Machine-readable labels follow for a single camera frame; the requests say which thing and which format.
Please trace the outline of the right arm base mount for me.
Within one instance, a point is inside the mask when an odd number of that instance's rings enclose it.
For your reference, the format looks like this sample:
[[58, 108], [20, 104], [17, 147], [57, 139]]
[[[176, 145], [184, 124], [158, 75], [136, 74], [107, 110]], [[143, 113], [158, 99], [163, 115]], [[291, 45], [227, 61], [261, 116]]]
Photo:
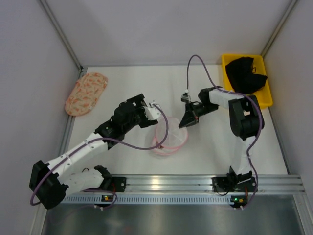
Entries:
[[213, 191], [221, 196], [233, 192], [254, 192], [256, 180], [249, 176], [219, 176], [212, 178]]

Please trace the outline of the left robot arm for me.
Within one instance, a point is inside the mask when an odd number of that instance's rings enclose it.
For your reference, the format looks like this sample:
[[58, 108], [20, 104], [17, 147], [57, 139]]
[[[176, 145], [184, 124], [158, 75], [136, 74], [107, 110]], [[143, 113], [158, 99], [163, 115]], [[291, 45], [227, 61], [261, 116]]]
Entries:
[[124, 142], [125, 135], [134, 127], [146, 128], [158, 123], [163, 112], [158, 104], [146, 104], [139, 94], [119, 104], [111, 118], [99, 125], [73, 149], [46, 163], [33, 165], [29, 188], [30, 205], [42, 204], [47, 210], [59, 205], [65, 197], [92, 188], [112, 189], [112, 175], [103, 166], [89, 170], [78, 169], [94, 157]]

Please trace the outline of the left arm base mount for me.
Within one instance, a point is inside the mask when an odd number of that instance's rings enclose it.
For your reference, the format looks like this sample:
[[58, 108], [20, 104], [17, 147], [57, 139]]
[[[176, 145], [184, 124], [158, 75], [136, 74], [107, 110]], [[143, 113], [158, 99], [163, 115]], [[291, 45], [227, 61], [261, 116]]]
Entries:
[[111, 177], [110, 179], [105, 179], [104, 182], [98, 188], [85, 189], [84, 192], [124, 192], [126, 188], [126, 177]]

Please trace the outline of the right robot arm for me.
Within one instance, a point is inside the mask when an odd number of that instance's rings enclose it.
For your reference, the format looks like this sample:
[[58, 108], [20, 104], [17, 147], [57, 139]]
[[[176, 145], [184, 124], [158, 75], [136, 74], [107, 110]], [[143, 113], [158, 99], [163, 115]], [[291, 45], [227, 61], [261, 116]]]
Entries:
[[230, 129], [236, 136], [236, 142], [227, 177], [234, 184], [250, 179], [252, 167], [249, 151], [264, 127], [256, 96], [226, 91], [217, 86], [202, 89], [198, 98], [199, 102], [192, 102], [188, 90], [181, 96], [181, 101], [185, 103], [185, 112], [179, 128], [198, 124], [200, 117], [218, 110], [219, 107], [228, 109]]

